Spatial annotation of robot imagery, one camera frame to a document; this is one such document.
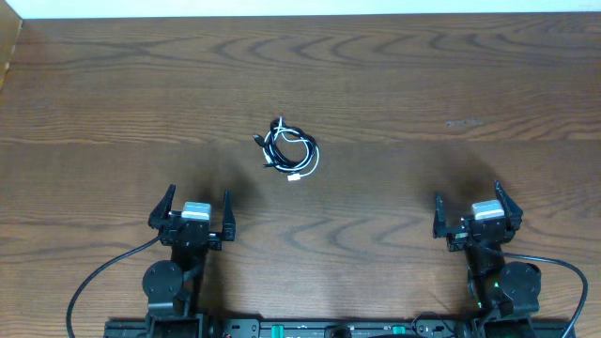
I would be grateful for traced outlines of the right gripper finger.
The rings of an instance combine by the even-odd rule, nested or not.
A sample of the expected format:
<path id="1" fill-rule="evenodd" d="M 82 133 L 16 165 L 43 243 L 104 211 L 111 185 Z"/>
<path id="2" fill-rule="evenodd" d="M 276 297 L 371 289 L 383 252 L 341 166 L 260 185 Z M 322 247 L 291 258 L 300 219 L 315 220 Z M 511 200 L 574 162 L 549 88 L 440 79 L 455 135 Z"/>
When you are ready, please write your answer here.
<path id="1" fill-rule="evenodd" d="M 435 197 L 435 217 L 433 221 L 433 238 L 446 236 L 446 216 L 442 196 L 437 193 Z"/>
<path id="2" fill-rule="evenodd" d="M 508 220 L 511 229 L 519 230 L 522 223 L 523 210 L 506 193 L 505 189 L 502 187 L 501 183 L 498 180 L 494 181 L 494 190 L 497 199 L 501 203 L 501 206 L 505 213 L 505 218 Z"/>

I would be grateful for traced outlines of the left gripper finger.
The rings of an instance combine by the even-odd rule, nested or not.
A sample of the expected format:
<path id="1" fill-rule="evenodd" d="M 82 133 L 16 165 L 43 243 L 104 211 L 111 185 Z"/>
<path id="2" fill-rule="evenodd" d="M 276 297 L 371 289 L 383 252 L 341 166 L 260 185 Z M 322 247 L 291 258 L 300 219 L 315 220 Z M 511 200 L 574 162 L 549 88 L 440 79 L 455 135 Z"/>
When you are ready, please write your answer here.
<path id="1" fill-rule="evenodd" d="M 171 184 L 166 190 L 163 198 L 150 212 L 148 217 L 148 226 L 152 229 L 162 229 L 170 222 L 170 211 L 176 192 L 176 185 Z"/>
<path id="2" fill-rule="evenodd" d="M 234 241 L 236 235 L 236 220 L 231 206 L 229 190 L 223 196 L 222 241 Z"/>

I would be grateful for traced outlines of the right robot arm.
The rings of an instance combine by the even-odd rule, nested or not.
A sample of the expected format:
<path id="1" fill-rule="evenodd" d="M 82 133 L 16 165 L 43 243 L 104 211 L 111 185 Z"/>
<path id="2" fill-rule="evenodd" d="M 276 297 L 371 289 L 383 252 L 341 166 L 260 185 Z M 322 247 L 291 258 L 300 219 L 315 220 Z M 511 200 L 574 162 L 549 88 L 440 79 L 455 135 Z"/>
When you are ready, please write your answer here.
<path id="1" fill-rule="evenodd" d="M 501 246 L 510 242 L 522 223 L 523 210 L 502 185 L 494 183 L 496 198 L 471 205 L 471 215 L 449 225 L 445 204 L 435 197 L 433 237 L 445 238 L 450 252 L 463 252 L 468 262 L 468 288 L 480 313 L 455 326 L 458 337 L 493 337 L 503 331 L 517 337 L 534 335 L 521 320 L 539 310 L 542 273 L 534 264 L 506 262 Z"/>

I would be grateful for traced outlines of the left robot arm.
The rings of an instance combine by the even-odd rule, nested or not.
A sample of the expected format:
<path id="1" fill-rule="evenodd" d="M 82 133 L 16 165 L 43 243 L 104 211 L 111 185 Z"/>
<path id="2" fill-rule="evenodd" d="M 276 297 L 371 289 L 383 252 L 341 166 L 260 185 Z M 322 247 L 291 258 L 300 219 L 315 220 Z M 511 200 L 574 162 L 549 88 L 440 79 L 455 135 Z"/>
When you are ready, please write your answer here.
<path id="1" fill-rule="evenodd" d="M 176 186 L 170 185 L 148 217 L 158 241 L 171 249 L 168 260 L 151 265 L 142 287 L 147 296 L 147 337 L 215 337 L 221 330 L 197 308 L 207 255 L 233 241 L 236 221 L 230 193 L 223 195 L 222 229 L 210 228 L 211 205 L 187 202 L 172 209 Z"/>

